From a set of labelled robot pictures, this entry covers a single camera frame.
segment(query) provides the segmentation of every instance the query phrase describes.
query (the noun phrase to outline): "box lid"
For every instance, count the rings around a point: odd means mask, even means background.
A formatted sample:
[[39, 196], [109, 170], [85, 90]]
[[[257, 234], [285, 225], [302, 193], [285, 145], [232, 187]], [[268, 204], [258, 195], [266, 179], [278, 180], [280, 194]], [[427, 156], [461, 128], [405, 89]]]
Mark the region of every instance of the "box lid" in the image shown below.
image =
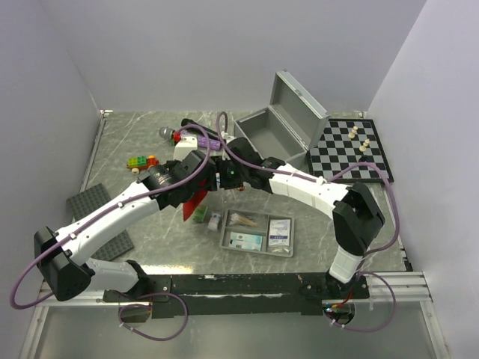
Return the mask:
[[328, 122], [324, 107], [286, 70], [276, 73], [269, 109], [305, 149], [317, 145]]

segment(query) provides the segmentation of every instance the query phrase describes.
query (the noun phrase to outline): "purple cylinder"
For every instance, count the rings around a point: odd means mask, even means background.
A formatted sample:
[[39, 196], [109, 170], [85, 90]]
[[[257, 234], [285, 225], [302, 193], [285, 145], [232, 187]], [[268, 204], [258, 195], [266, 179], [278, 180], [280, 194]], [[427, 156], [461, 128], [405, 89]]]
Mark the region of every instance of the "purple cylinder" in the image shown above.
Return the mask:
[[[181, 134], [182, 135], [191, 135], [191, 133], [189, 133], [186, 130], [183, 130], [181, 132]], [[196, 136], [196, 139], [198, 140], [198, 146], [203, 147], [203, 148], [207, 148], [207, 139], [204, 136], [199, 136], [199, 135], [195, 135], [195, 136]], [[211, 147], [211, 150], [219, 151], [219, 149], [222, 148], [222, 144], [221, 144], [220, 141], [212, 140], [210, 138], [210, 147]]]

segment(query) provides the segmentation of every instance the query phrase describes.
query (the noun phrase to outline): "table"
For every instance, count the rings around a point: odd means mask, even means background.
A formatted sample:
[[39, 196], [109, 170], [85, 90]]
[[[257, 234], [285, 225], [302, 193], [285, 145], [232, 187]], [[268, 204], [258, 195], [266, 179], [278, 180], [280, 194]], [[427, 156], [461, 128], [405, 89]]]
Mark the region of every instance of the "table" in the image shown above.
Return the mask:
[[[112, 112], [105, 118], [87, 188], [102, 183], [111, 197], [120, 194], [135, 176], [126, 169], [129, 157], [155, 155], [161, 163], [173, 159], [174, 148], [158, 136], [162, 126], [178, 128], [191, 118], [214, 128], [216, 111], [211, 112]], [[249, 112], [228, 112], [232, 120]], [[388, 202], [382, 186], [370, 184], [386, 218], [373, 247], [387, 243], [394, 232]], [[332, 221], [323, 213], [299, 201], [247, 188], [245, 191], [211, 192], [204, 200], [209, 209], [227, 208], [289, 215], [295, 222], [292, 258], [230, 251], [219, 247], [219, 233], [207, 224], [183, 222], [182, 207], [168, 207], [128, 228], [135, 249], [115, 261], [136, 260], [148, 274], [285, 273], [327, 271], [337, 247]], [[405, 271], [403, 251], [398, 243], [387, 251], [369, 256], [363, 266], [372, 271]]]

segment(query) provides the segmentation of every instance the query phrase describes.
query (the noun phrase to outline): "gray tray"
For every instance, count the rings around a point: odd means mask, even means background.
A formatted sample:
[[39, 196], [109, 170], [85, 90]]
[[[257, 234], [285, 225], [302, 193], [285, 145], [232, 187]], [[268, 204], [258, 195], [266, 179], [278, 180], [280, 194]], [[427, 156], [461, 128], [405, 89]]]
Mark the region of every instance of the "gray tray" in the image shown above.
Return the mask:
[[283, 70], [276, 73], [269, 106], [235, 121], [234, 134], [247, 138], [263, 158], [276, 157], [308, 172], [308, 150], [327, 123], [324, 107]]
[[[246, 216], [254, 215], [254, 216], [261, 216], [263, 219], [258, 221], [258, 227], [247, 227], [242, 226], [240, 224], [234, 224], [228, 226], [228, 222], [230, 219], [230, 215], [232, 212], [238, 212], [244, 214]], [[249, 253], [257, 253], [257, 254], [268, 254], [270, 256], [277, 256], [277, 257], [286, 257], [291, 258], [294, 252], [294, 218], [287, 217], [284, 215], [273, 215], [269, 213], [258, 213], [258, 212], [249, 212], [243, 211], [239, 209], [227, 209], [225, 216], [223, 217], [224, 221], [222, 224], [222, 233], [219, 240], [219, 246], [224, 249], [231, 249], [233, 251], [243, 251]], [[291, 220], [291, 231], [290, 231], [290, 253], [271, 253], [266, 251], [266, 247], [268, 245], [268, 229], [269, 229], [269, 220], [271, 219], [290, 219]], [[229, 246], [230, 242], [230, 234], [231, 232], [239, 232], [245, 234], [255, 234], [257, 236], [262, 236], [263, 240], [261, 242], [261, 251], [252, 251], [248, 249], [242, 248], [234, 248]]]

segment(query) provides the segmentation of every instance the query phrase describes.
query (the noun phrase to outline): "wall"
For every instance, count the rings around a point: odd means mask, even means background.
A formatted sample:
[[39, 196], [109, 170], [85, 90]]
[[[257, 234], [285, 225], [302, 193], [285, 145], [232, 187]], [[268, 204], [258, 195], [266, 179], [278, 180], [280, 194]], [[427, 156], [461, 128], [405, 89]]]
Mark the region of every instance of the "wall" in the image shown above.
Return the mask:
[[[65, 199], [78, 192], [98, 113], [78, 70], [36, 0], [0, 1], [0, 347], [17, 358], [32, 311], [8, 293], [33, 260], [33, 234], [68, 221]], [[34, 298], [28, 276], [19, 301]]]
[[40, 0], [99, 108], [255, 110], [288, 69], [366, 109], [425, 0]]
[[370, 107], [455, 358], [479, 349], [478, 14], [475, 0], [429, 0]]

